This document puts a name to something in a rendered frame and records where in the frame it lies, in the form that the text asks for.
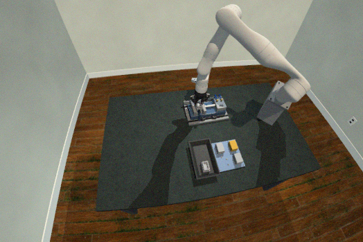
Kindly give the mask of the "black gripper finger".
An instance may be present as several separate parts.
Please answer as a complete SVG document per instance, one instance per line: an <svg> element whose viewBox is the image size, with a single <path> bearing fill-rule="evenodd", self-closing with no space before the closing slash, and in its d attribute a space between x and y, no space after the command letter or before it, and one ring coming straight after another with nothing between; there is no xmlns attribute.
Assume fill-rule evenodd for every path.
<svg viewBox="0 0 363 242"><path fill-rule="evenodd" d="M209 93L206 94L205 97L202 96L201 104L203 105L204 101L207 101L209 97L210 97L210 94Z"/></svg>
<svg viewBox="0 0 363 242"><path fill-rule="evenodd" d="M191 100L192 100L192 102L193 103L195 103L195 106L197 106L197 102L199 101L199 96L197 97L197 98L195 98L195 100L194 100L194 95L190 95L190 98L191 98Z"/></svg>

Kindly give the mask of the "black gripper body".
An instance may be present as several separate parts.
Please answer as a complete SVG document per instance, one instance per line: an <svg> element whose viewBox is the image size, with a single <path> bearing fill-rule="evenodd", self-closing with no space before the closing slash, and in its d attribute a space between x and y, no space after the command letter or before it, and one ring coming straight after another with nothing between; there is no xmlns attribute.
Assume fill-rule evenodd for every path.
<svg viewBox="0 0 363 242"><path fill-rule="evenodd" d="M206 92L207 92L207 91L206 91ZM205 93L203 93L203 94L201 94L201 93L198 93L198 92L196 92L196 91L195 91L195 93L194 93L194 97L195 97L195 98L197 98L197 97L199 96L199 97L200 97L199 99L202 99L202 96L203 96L203 97L205 97L205 96L206 96L206 92L205 92Z"/></svg>

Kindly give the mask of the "small yellow block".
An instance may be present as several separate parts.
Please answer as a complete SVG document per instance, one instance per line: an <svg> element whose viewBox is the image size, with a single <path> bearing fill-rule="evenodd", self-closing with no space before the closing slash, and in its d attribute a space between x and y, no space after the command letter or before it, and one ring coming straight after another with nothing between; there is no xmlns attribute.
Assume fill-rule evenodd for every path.
<svg viewBox="0 0 363 242"><path fill-rule="evenodd" d="M235 140L229 141L228 145L229 145L229 148L230 148L231 152L236 151L238 149L238 146L237 146L237 143L236 143Z"/></svg>

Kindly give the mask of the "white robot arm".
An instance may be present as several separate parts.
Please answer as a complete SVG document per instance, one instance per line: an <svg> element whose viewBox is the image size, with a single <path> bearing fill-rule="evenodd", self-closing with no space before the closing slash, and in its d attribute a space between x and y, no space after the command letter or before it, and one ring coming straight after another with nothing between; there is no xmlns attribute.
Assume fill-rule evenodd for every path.
<svg viewBox="0 0 363 242"><path fill-rule="evenodd" d="M219 27L208 43L204 55L197 67L197 77L192 78L195 91L205 93L208 88L211 67L221 51L229 34L239 41L252 56L264 67L278 69L287 73L289 79L277 89L276 99L281 103L298 102L309 90L309 82L283 57L278 49L265 37L247 27L242 21L242 11L230 4L216 13L216 22Z"/></svg>

